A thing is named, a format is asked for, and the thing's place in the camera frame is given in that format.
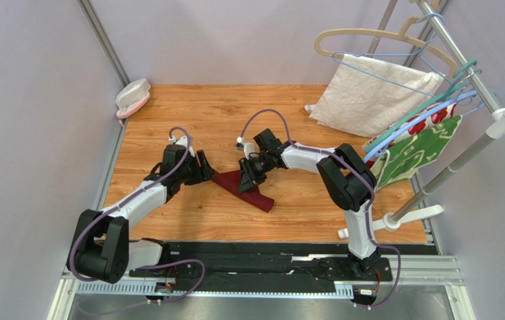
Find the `dark red cloth napkin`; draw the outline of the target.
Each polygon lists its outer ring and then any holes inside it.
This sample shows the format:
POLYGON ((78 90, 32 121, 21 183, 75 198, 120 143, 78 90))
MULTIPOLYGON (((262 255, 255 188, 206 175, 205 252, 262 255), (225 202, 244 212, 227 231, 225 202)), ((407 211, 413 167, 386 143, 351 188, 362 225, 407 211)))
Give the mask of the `dark red cloth napkin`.
POLYGON ((220 187, 224 188, 226 191, 230 192, 238 199, 241 199, 242 201, 245 201, 246 203, 257 207, 266 213, 270 212, 275 204, 275 201, 272 198, 262 195, 257 185, 254 185, 251 190, 246 191, 245 193, 238 193, 237 191, 239 187, 239 179, 240 172, 238 170, 228 171, 225 173, 218 173, 216 171, 212 178, 212 181, 220 187))

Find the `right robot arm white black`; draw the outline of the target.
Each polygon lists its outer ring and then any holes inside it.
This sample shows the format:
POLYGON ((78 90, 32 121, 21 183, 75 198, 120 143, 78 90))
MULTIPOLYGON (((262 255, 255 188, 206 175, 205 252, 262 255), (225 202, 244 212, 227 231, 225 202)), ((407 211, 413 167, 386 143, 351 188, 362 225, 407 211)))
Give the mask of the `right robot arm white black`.
POLYGON ((283 143, 265 129, 254 137, 253 143, 238 138, 236 147, 245 153, 239 160, 239 194, 263 183, 273 169, 319 174, 331 200, 344 212, 351 270, 367 273, 374 267, 380 258, 370 209, 376 178, 351 145, 322 149, 294 141, 283 143))

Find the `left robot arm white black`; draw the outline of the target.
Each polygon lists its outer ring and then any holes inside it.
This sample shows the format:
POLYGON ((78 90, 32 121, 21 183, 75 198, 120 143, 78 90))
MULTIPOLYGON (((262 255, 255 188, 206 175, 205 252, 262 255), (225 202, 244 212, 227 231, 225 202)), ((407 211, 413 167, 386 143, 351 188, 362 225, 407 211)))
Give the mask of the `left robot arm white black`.
POLYGON ((204 151, 168 145, 161 162, 132 193, 100 211, 86 209, 80 214, 67 268, 82 281, 116 283, 130 271, 157 265, 164 242, 131 240, 131 230, 169 202, 181 186, 207 182, 214 175, 204 151))

